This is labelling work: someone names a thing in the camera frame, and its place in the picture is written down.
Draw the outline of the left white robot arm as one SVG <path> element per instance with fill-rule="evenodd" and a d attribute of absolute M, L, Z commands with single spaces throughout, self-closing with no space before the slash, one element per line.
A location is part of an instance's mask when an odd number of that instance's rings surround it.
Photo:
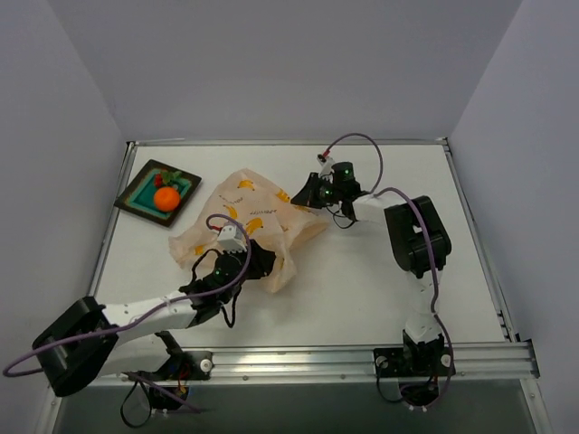
<path fill-rule="evenodd" d="M 200 326 L 224 315 L 230 326 L 248 280 L 267 278 L 276 254 L 257 241 L 216 254 L 214 268 L 165 297 L 101 304 L 93 296 L 75 301 L 33 341 L 32 348 L 53 392 L 67 397 L 104 375 L 145 372 L 172 379 L 183 366 L 171 331 Z"/>

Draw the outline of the fake strawberry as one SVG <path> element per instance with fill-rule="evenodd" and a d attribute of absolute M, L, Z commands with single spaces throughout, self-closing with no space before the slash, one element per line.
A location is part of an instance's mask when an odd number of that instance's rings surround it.
<path fill-rule="evenodd" d="M 157 189 L 166 186 L 173 187 L 174 185 L 177 185 L 179 179 L 181 178 L 181 174 L 181 171 L 160 171 L 155 174 L 153 185 Z"/>

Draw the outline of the orange fake fruit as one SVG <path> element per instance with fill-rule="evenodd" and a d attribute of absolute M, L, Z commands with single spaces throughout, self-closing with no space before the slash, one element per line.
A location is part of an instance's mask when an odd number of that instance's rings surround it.
<path fill-rule="evenodd" d="M 181 202 L 180 193 L 173 187 L 157 189 L 153 195 L 153 204 L 160 212 L 172 212 Z"/>

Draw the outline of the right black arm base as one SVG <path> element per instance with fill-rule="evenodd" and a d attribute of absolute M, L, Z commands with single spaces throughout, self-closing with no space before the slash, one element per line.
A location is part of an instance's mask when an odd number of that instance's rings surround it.
<path fill-rule="evenodd" d="M 402 347 L 373 350 L 375 387 L 388 404 L 406 404 L 409 410 L 429 410 L 447 391 L 456 374 L 454 359 L 447 348 L 419 350 L 417 355 Z M 382 380 L 397 380 L 398 396 L 387 397 Z"/>

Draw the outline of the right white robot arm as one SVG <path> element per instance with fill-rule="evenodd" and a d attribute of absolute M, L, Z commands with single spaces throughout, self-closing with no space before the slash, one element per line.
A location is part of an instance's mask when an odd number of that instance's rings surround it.
<path fill-rule="evenodd" d="M 422 373 L 444 349 L 437 312 L 438 273 L 451 254 L 450 237 L 432 199 L 425 195 L 410 198 L 395 187 L 370 193 L 356 180 L 352 163 L 336 163 L 323 155 L 318 161 L 321 170 L 309 174 L 290 202 L 308 209 L 335 205 L 352 223 L 371 222 L 387 229 L 395 263 L 414 278 L 410 313 L 403 328 L 402 362 L 410 372 Z"/>

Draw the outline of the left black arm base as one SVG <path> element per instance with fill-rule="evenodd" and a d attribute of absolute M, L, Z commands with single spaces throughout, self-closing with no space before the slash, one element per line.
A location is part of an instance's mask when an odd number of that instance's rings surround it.
<path fill-rule="evenodd" d="M 160 344 L 160 362 L 131 375 L 139 377 L 138 384 L 144 386 L 152 409 L 192 410 L 191 404 L 185 404 L 190 383 L 211 379 L 214 354 L 208 350 L 185 350 L 168 331 L 155 333 L 151 338 L 153 344 Z"/>

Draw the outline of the banana print plastic bag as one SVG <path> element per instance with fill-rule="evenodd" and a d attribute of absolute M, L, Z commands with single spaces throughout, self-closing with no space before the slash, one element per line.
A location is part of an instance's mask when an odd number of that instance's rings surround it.
<path fill-rule="evenodd" d="M 170 255 L 181 268 L 193 265 L 206 250 L 217 246 L 216 233 L 206 225 L 206 218 L 214 213 L 235 219 L 250 238 L 276 254 L 273 271 L 261 281 L 261 288 L 271 294 L 297 275 L 290 252 L 329 225 L 319 213 L 292 204 L 290 196 L 269 179 L 242 169 L 214 189 L 193 226 L 169 239 Z"/>

